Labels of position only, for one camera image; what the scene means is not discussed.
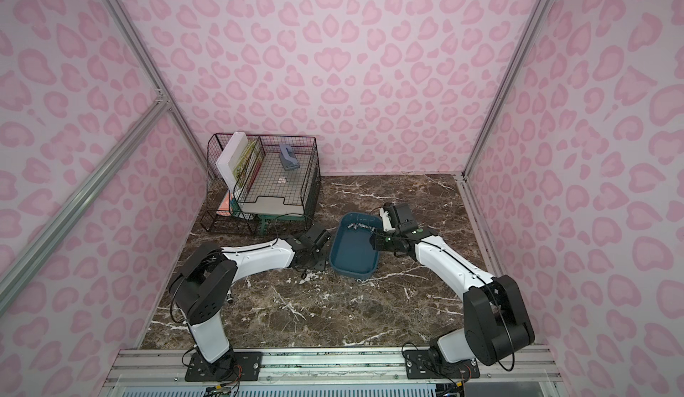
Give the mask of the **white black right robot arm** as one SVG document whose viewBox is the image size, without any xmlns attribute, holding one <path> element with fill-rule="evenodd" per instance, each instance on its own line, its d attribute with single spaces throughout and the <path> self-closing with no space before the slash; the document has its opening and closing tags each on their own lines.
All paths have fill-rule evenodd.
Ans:
<svg viewBox="0 0 684 397">
<path fill-rule="evenodd" d="M 382 229 L 372 245 L 379 251 L 406 255 L 437 275 L 462 302 L 463 327 L 431 345 L 438 361 L 475 359 L 486 366 L 513 359 L 535 342 L 535 332 L 518 283 L 494 276 L 452 249 L 437 230 L 422 226 L 406 203 L 379 208 Z"/>
</svg>

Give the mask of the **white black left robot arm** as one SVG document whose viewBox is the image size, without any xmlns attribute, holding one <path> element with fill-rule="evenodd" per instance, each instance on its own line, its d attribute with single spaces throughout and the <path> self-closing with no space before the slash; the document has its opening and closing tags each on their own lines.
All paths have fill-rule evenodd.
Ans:
<svg viewBox="0 0 684 397">
<path fill-rule="evenodd" d="M 170 279 L 167 290 L 177 306 L 202 359 L 211 367 L 233 360 L 220 312 L 233 283 L 270 270 L 292 267 L 303 256 L 320 254 L 330 233 L 313 225 L 299 235 L 242 247 L 205 243 Z"/>
</svg>

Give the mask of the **teal plastic storage box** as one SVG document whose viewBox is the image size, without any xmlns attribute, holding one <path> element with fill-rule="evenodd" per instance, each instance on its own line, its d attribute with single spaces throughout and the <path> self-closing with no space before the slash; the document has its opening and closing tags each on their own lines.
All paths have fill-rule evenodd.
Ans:
<svg viewBox="0 0 684 397">
<path fill-rule="evenodd" d="M 382 221 L 374 215 L 347 213 L 340 220 L 330 252 L 330 264 L 339 275 L 366 281 L 377 270 L 379 251 L 371 244 L 372 233 L 365 230 L 349 230 L 353 223 L 368 224 L 374 229 L 382 229 Z"/>
</svg>

